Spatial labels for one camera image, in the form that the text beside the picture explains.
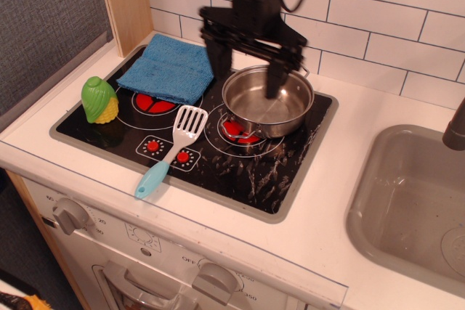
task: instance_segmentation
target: white spatula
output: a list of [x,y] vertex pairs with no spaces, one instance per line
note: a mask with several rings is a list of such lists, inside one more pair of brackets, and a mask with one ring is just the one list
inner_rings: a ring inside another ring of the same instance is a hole
[[169,170],[169,164],[179,151],[197,140],[205,127],[209,114],[197,107],[183,105],[177,112],[173,125],[173,147],[165,158],[152,166],[142,177],[134,196],[143,199],[163,181]]

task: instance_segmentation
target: control knob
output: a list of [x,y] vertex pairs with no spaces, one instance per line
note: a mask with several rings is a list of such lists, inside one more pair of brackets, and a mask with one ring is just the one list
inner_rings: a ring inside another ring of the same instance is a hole
[[63,197],[53,207],[53,216],[66,235],[71,235],[74,230],[85,227],[89,220],[89,214],[78,203]]
[[227,305],[237,286],[238,281],[228,270],[213,263],[204,264],[192,283],[193,289],[222,305]]

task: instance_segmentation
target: white oven front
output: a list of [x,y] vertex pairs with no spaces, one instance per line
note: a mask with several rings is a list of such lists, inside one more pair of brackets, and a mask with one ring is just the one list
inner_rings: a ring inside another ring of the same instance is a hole
[[92,310],[298,310],[302,302],[25,179]]

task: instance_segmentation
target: black cooktop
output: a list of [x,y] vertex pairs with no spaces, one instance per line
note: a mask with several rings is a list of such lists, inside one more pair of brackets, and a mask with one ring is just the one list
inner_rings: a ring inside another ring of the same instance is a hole
[[[108,79],[119,100],[115,120],[102,125],[87,123],[79,103],[52,128],[52,137],[141,173],[162,160],[172,145],[172,124],[179,105],[136,94],[116,83],[143,49]],[[197,142],[171,163],[165,181],[257,218],[280,221],[310,166],[337,101],[316,93],[303,126],[286,137],[231,139],[224,134],[222,124],[230,134],[242,132],[227,118],[223,83],[214,80],[195,104],[209,112],[209,120]]]

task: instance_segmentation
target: sink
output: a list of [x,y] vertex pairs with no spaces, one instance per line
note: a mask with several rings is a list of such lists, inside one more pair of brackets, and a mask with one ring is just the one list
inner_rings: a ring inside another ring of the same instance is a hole
[[465,298],[465,152],[413,125],[374,140],[347,214],[373,262]]

